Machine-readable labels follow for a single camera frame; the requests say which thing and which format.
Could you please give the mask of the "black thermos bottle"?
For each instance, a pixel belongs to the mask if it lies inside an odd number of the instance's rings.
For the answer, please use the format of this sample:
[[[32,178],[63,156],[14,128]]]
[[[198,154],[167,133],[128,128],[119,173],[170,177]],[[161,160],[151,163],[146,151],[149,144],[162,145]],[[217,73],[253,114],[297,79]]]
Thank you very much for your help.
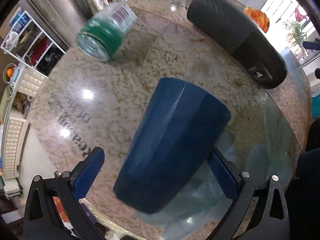
[[[193,0],[187,19],[236,59],[264,89],[274,89],[285,80],[283,57],[258,25],[231,2]]]

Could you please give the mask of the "blue cup yellow inside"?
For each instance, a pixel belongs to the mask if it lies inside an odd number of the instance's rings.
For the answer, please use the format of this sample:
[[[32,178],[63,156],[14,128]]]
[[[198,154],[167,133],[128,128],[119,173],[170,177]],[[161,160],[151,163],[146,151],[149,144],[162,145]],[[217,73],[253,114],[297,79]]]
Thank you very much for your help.
[[[199,169],[230,122],[228,108],[186,81],[160,79],[113,187],[126,205],[161,211]]]

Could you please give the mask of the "green label glass jar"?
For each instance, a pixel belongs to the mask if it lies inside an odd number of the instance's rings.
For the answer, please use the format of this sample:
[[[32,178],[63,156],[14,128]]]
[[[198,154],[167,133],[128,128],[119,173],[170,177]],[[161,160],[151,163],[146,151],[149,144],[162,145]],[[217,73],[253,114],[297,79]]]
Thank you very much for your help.
[[[137,16],[126,3],[110,3],[87,21],[76,44],[95,60],[108,61],[136,21]]]

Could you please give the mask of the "white tufted bench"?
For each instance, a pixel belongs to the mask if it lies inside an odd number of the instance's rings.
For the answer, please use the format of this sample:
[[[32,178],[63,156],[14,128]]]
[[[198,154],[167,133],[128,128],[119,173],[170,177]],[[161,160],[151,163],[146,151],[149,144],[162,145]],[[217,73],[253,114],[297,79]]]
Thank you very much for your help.
[[[1,161],[3,176],[19,177],[18,166],[29,126],[29,113],[47,77],[39,71],[19,63],[14,82],[8,85],[8,93],[2,103],[3,134],[1,138]]]

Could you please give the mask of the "orange plastic jar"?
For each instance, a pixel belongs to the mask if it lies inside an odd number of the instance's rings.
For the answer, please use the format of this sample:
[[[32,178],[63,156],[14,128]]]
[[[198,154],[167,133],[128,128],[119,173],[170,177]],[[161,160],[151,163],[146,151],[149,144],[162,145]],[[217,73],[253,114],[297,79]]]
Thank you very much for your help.
[[[270,20],[264,12],[252,7],[245,7],[244,13],[250,17],[264,33],[268,32]]]

